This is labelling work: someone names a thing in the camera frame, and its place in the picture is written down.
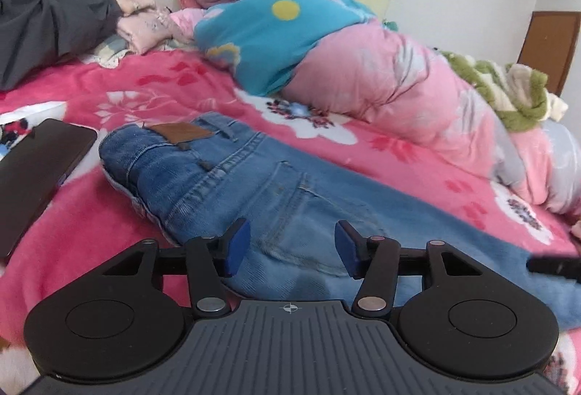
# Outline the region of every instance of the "blue jeans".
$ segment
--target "blue jeans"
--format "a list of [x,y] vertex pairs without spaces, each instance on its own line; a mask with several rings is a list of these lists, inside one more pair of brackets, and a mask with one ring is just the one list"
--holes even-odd
[[[225,281],[234,291],[351,304],[361,282],[348,276],[333,238],[336,222],[346,219],[362,235],[385,235],[403,247],[444,240],[547,303],[563,329],[581,326],[581,286],[529,274],[525,250],[221,114],[203,114],[194,124],[214,135],[189,142],[185,151],[151,130],[124,126],[101,144],[103,167],[177,243],[249,219],[250,250]],[[400,278],[396,304],[418,291],[419,279]]]

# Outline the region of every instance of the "brown leather patch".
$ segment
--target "brown leather patch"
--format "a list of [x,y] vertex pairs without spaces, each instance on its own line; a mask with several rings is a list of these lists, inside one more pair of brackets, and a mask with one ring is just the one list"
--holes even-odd
[[204,139],[214,135],[212,131],[191,125],[190,123],[165,123],[162,125],[147,126],[147,129],[155,131],[172,144]]

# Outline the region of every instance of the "silver screw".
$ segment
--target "silver screw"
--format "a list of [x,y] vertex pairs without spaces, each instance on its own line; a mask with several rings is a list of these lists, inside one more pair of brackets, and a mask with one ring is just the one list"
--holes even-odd
[[357,302],[357,305],[362,310],[380,311],[387,306],[387,303],[379,297],[363,297]]
[[206,297],[198,301],[196,304],[199,310],[206,313],[214,313],[222,310],[226,306],[226,302],[221,298]]

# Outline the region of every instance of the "gray ribbed plate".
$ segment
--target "gray ribbed plate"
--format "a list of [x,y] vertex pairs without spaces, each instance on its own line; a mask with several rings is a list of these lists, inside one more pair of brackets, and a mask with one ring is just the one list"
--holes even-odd
[[242,301],[233,314],[199,321],[163,364],[132,380],[72,385],[49,377],[27,395],[559,395],[541,375],[469,383],[416,362],[380,321],[339,301]]

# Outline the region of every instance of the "bed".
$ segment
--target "bed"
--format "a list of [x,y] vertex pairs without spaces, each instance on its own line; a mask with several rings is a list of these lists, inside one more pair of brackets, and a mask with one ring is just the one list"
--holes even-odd
[[[157,1],[177,6],[177,0]],[[32,122],[54,117],[85,125],[97,130],[99,139],[3,269],[0,336],[16,346],[23,343],[25,316],[41,299],[143,238],[165,243],[157,227],[112,189],[99,165],[98,143],[126,123],[191,120],[216,110],[429,202],[529,252],[577,252],[560,218],[528,205],[505,187],[345,116],[317,113],[314,120],[293,118],[276,102],[246,94],[230,75],[193,52],[129,56],[112,70],[78,61],[47,68],[18,89],[0,94],[0,113],[46,102],[53,103],[25,115]],[[188,304],[184,279],[167,278],[164,290],[180,304]],[[562,333],[548,375],[571,394],[579,391],[580,355],[581,329]]]

